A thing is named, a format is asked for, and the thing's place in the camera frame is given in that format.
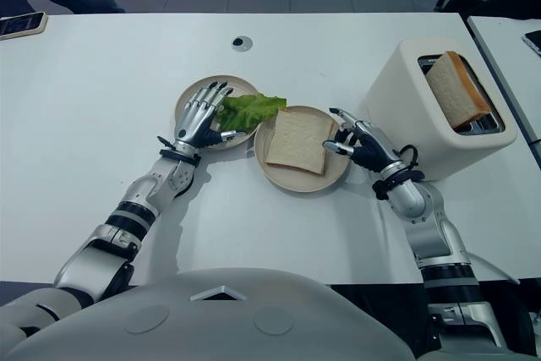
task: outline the plate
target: plate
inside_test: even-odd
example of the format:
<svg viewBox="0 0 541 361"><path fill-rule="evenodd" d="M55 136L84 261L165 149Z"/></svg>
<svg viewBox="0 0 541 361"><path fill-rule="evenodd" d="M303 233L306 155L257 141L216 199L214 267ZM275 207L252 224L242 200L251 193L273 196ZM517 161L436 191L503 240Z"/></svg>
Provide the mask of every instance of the plate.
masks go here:
<svg viewBox="0 0 541 361"><path fill-rule="evenodd" d="M308 106L290 106L287 107L286 112L302 112L308 113L323 119L330 118L333 121L330 137L338 130L338 123L329 116L327 113L321 110ZM260 124L260 127L255 133L254 139L254 152L258 163L263 169L263 173L268 179L276 185L292 190L293 192L315 192L331 186L336 182L342 174L347 170L349 159L346 156L339 156L329 151L325 152L325 174L315 175L305 171L299 171L296 169L273 167L267 165L266 157L271 146L271 140L274 135L274 128L276 124L276 118L267 120Z"/></svg>
<svg viewBox="0 0 541 361"><path fill-rule="evenodd" d="M217 75L217 76L210 76L209 78L204 78L201 80L198 80L194 84L191 84L191 86L182 93L182 95L178 98L177 105L175 106L175 122L178 121L180 118L180 115L182 114L184 110L184 105L188 101L188 99L193 95L195 92L197 92L199 89L210 85L212 82L217 81L219 84L223 82L224 80L227 81L227 87L233 88L233 92L230 97L239 97L244 95L254 95L257 96L259 92L248 82L246 82L244 79L237 78L236 76L231 75ZM212 121L212 124L210 125L210 128L215 131L220 131L220 124L214 119ZM253 129L248 134L244 135L243 137L237 137L236 139L232 139L231 141L226 141L225 143L220 143L217 145L212 145L210 148L212 150L228 150L232 147L235 147L239 144L242 144L244 141L248 141L250 137L252 137L255 134L255 131L257 130L257 127Z"/></svg>

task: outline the smartphone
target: smartphone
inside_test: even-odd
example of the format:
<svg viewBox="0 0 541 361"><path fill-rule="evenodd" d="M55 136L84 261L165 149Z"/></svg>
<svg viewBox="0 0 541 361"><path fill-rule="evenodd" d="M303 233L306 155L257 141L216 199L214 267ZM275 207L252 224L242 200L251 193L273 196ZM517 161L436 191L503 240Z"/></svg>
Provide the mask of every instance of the smartphone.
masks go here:
<svg viewBox="0 0 541 361"><path fill-rule="evenodd" d="M522 39L541 57L541 30L526 33Z"/></svg>
<svg viewBox="0 0 541 361"><path fill-rule="evenodd" d="M45 29L46 23L47 15L45 12L0 19L0 40L39 34Z"/></svg>

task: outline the lettuce leaf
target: lettuce leaf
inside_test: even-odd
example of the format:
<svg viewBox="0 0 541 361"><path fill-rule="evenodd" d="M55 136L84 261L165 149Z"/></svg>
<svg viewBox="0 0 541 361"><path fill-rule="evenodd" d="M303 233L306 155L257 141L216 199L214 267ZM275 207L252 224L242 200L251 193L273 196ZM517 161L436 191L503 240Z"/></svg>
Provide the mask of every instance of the lettuce leaf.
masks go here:
<svg viewBox="0 0 541 361"><path fill-rule="evenodd" d="M223 109L216 115L221 131L243 130L249 132L265 120L273 118L278 109L286 107L287 100L261 94L226 97Z"/></svg>

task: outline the robotic arm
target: robotic arm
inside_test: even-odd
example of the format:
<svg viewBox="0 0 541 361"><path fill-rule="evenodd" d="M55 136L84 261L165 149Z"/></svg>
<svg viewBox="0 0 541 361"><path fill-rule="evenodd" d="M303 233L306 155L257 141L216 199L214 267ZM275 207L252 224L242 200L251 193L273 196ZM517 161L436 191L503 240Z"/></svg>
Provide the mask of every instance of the robotic arm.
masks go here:
<svg viewBox="0 0 541 361"><path fill-rule="evenodd" d="M415 148L409 145L399 152L371 123L342 109L331 108L331 112L344 123L335 138L323 146L379 174L373 189L379 200L389 201L404 222L407 241L429 296L429 313L443 331L442 343L447 337L463 334L479 334L484 339L488 332L496 347L506 348L494 312L483 301L460 234L445 214L440 192L430 184L420 183L423 173L413 170L417 165ZM407 165L401 153L410 148L413 159Z"/></svg>
<svg viewBox="0 0 541 361"><path fill-rule="evenodd" d="M232 92L227 82L214 82L189 99L175 128L175 140L158 140L160 159L128 188L117 208L98 226L58 273L53 288L40 289L0 308L0 359L26 337L128 287L131 262L152 223L186 192L199 164L198 151L245 135L210 128L223 99Z"/></svg>

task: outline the bread slice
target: bread slice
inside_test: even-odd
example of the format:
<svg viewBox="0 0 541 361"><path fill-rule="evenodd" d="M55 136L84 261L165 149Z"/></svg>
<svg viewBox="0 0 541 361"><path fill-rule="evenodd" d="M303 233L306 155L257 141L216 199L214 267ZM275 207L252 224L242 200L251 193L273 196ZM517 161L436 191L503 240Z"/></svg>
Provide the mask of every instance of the bread slice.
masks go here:
<svg viewBox="0 0 541 361"><path fill-rule="evenodd" d="M276 116L274 135L265 161L273 166L323 175L325 149L321 143L329 138L331 130L331 118L280 110Z"/></svg>
<svg viewBox="0 0 541 361"><path fill-rule="evenodd" d="M426 80L452 128L490 113L489 103L470 79L456 52L447 51L438 58Z"/></svg>

